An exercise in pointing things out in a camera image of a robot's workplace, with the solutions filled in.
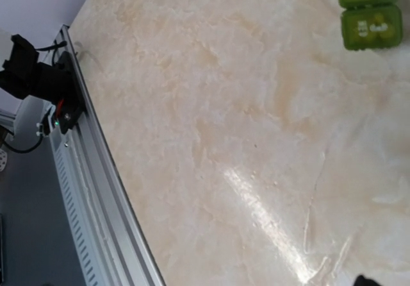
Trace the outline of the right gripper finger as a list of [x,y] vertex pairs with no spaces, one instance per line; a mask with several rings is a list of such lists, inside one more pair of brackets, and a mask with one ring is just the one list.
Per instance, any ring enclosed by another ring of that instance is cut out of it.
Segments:
[[359,275],[354,282],[354,286],[381,286],[381,284],[364,275]]

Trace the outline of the green pill organizer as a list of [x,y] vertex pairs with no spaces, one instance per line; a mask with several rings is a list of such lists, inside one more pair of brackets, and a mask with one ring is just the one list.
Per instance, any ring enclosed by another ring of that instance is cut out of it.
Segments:
[[398,0],[338,0],[345,49],[387,49],[403,39],[402,12]]

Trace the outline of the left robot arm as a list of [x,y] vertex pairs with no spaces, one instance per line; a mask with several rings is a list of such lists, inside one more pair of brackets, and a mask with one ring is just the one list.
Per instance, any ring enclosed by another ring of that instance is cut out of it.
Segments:
[[55,51],[67,46],[63,41],[44,48],[35,48],[28,40],[16,34],[11,36],[10,57],[3,62],[1,88],[13,97],[37,97],[56,107],[54,118],[60,131],[66,134],[73,125],[76,101],[75,75],[65,63],[51,65],[38,60],[39,52]]

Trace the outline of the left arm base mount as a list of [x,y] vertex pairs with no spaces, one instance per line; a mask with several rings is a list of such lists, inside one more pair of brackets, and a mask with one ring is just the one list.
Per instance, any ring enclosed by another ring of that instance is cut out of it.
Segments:
[[76,67],[77,61],[68,51],[63,51],[55,66],[68,77],[68,89],[56,104],[52,115],[53,124],[64,135],[77,124],[81,114],[86,110],[84,94],[81,89],[81,73]]

